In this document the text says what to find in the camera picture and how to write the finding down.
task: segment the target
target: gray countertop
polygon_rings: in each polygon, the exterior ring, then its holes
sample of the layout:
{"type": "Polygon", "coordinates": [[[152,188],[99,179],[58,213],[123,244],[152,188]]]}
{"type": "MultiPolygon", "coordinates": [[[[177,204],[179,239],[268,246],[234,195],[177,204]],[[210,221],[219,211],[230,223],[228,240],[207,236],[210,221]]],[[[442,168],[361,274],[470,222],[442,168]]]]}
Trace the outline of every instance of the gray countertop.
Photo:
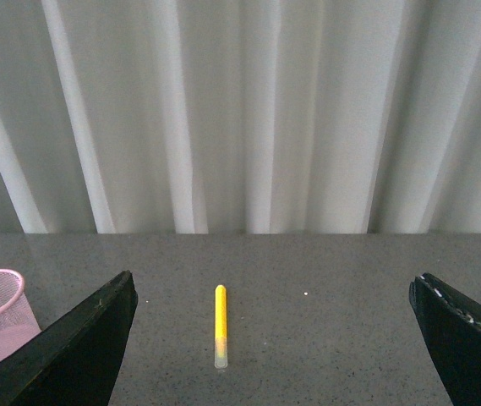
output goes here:
{"type": "Polygon", "coordinates": [[[451,405],[407,299],[431,272],[481,303],[481,235],[0,234],[46,327],[122,270],[139,306],[111,405],[451,405]],[[229,366],[214,357],[227,286],[229,366]]]}

